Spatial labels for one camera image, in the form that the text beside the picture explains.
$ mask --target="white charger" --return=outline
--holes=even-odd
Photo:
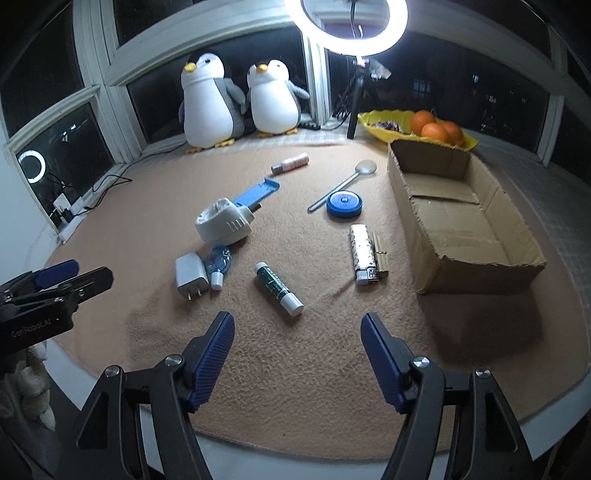
[[[191,300],[209,290],[209,280],[203,261],[195,252],[176,259],[174,264],[177,275],[177,290]]]

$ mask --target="green glue stick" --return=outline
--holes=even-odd
[[[279,279],[277,275],[264,262],[256,264],[256,276],[273,296],[279,300],[281,306],[285,308],[292,317],[297,317],[303,310],[304,304],[300,302],[290,289]]]

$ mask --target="orange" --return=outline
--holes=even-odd
[[[421,135],[423,127],[435,122],[435,116],[431,112],[421,110],[413,115],[410,121],[410,129],[416,135]]]
[[[435,140],[439,140],[444,143],[451,143],[452,139],[449,137],[447,130],[439,124],[427,124],[421,131],[421,137],[429,137]]]
[[[464,136],[462,135],[462,130],[459,126],[457,126],[457,124],[455,124],[454,122],[450,122],[449,120],[446,120],[440,123],[440,125],[449,134],[449,137],[451,139],[450,143],[452,145],[461,146],[464,143]]]

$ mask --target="patterned lighter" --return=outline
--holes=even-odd
[[[374,251],[369,239],[367,226],[357,223],[349,230],[353,268],[357,285],[367,285],[378,281]]]

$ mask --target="cardboard box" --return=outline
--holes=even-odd
[[[523,217],[475,155],[395,140],[389,156],[419,293],[517,294],[544,269]]]

